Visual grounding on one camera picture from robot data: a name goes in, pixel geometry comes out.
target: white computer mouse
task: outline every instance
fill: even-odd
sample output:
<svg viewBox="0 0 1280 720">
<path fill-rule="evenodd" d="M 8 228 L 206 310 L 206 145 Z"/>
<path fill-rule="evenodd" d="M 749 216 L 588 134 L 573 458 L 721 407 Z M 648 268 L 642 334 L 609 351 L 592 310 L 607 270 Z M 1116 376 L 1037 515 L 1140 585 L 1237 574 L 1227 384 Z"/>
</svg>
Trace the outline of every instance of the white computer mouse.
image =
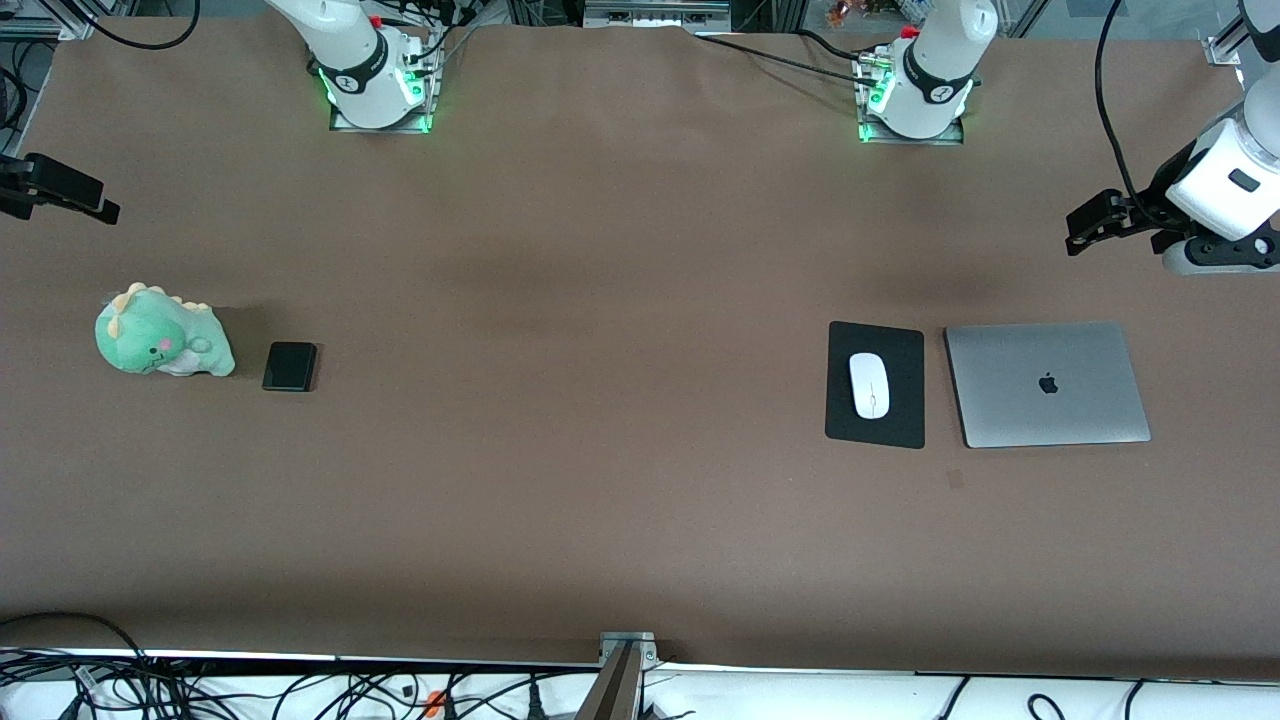
<svg viewBox="0 0 1280 720">
<path fill-rule="evenodd" d="M 854 411 L 864 420 L 879 420 L 888 413 L 888 374 L 874 352 L 849 359 L 849 382 L 854 386 Z"/>
</svg>

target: cable connector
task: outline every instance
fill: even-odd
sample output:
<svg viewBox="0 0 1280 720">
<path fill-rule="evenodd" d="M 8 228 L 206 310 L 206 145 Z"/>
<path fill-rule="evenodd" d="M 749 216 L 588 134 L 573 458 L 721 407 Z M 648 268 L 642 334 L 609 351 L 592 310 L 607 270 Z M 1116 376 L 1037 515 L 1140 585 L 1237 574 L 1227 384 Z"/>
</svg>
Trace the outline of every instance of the cable connector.
<svg viewBox="0 0 1280 720">
<path fill-rule="evenodd" d="M 536 682 L 529 684 L 529 720 L 548 720 L 547 711 L 543 710 L 543 693 Z"/>
</svg>

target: stuffed animal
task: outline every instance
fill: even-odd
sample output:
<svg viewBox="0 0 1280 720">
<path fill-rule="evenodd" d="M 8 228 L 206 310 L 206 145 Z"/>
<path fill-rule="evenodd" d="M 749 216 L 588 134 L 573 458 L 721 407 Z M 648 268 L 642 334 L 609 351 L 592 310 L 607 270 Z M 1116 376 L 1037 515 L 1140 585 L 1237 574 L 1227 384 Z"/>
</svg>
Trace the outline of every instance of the stuffed animal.
<svg viewBox="0 0 1280 720">
<path fill-rule="evenodd" d="M 183 302 L 143 283 L 133 283 L 102 309 L 93 334 L 102 357 L 125 373 L 224 377 L 236 369 L 227 333 L 209 305 Z"/>
</svg>

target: brown table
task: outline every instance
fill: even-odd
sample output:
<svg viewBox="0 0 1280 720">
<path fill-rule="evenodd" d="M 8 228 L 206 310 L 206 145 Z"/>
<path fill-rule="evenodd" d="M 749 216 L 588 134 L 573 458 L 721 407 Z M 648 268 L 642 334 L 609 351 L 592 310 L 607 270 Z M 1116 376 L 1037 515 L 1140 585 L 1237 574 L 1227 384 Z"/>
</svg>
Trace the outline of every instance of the brown table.
<svg viewBox="0 0 1280 720">
<path fill-rule="evenodd" d="M 1143 182 L 1238 94 L 1194 44 L 1110 58 Z M 426 137 L 325 132 L 275 15 L 67 46 L 26 150 L 124 210 L 0 219 L 0 605 L 148 646 L 588 660 L 631 628 L 690 661 L 1280 676 L 1280 284 L 1065 256 L 1117 182 L 1091 60 L 997 42 L 969 142 L 928 149 L 678 29 L 483 29 Z M 218 306 L 236 375 L 108 366 L 134 281 Z M 823 436 L 835 319 L 927 333 L 923 451 Z M 1089 319 L 1155 439 L 966 450 L 941 329 Z M 323 346 L 315 392 L 260 389 L 273 340 Z"/>
</svg>

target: silver laptop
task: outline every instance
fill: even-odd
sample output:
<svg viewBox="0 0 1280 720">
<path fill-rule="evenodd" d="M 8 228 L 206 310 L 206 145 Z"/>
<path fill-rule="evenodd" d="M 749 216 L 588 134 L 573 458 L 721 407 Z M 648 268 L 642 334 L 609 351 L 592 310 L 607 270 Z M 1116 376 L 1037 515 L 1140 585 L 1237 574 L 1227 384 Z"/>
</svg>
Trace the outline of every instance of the silver laptop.
<svg viewBox="0 0 1280 720">
<path fill-rule="evenodd" d="M 947 328 L 969 447 L 1151 439 L 1116 323 Z"/>
</svg>

